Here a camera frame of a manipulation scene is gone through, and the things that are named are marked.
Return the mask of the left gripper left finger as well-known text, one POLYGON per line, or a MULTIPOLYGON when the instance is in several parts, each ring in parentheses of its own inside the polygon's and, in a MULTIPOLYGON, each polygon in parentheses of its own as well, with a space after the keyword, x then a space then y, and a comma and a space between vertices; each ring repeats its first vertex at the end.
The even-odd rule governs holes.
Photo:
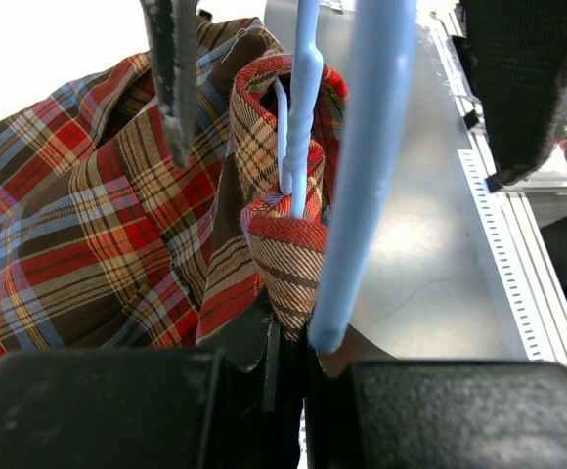
POLYGON ((280 327, 247 312, 191 349, 0 360, 0 468, 263 468, 280 327))

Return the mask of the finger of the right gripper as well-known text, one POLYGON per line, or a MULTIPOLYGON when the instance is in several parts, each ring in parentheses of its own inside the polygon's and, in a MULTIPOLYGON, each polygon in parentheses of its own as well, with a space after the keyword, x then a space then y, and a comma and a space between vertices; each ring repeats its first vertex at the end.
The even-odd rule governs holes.
POLYGON ((174 165, 190 161, 196 115, 196 2, 141 0, 164 138, 174 165))
POLYGON ((540 169, 567 122, 567 1, 464 1, 463 53, 496 171, 491 192, 540 169))

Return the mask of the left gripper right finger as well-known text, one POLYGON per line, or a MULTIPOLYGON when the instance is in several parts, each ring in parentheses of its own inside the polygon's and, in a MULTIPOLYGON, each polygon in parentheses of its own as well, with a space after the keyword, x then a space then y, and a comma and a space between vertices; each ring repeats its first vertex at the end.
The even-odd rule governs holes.
POLYGON ((313 468, 567 468, 567 367, 307 350, 313 468))

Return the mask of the blue wire hanger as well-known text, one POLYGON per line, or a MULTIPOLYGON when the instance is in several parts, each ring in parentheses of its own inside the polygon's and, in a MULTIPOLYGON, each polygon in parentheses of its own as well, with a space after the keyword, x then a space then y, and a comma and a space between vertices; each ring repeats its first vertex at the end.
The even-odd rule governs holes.
MULTIPOLYGON (((289 88, 278 100, 278 169, 290 214, 306 202, 309 142, 324 70, 320 4, 297 4, 289 88)), ((416 3, 361 1, 353 21, 350 97, 338 156, 335 207, 308 341, 320 353, 342 344, 399 156, 414 70, 416 3)))

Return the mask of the red brown plaid shirt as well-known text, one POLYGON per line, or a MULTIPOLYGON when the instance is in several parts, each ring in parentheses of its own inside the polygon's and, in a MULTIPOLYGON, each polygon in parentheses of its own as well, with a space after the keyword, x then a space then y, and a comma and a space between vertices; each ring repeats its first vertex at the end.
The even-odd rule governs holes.
POLYGON ((347 85, 323 72, 301 218, 278 186, 292 58, 259 19, 199 20, 190 166, 171 161, 139 53, 0 121, 0 358, 189 347, 266 290, 283 334, 314 309, 347 85))

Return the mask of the aluminium mounting rail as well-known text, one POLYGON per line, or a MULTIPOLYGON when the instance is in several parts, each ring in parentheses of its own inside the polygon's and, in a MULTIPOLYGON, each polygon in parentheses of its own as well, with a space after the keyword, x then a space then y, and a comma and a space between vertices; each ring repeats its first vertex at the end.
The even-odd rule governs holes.
MULTIPOLYGON (((485 177, 492 174, 493 159, 480 131, 466 132, 470 148, 481 158, 485 177)), ((530 288, 542 318, 555 361, 567 365, 567 300, 545 249, 531 204, 525 194, 502 194, 502 211, 509 225, 530 288)))

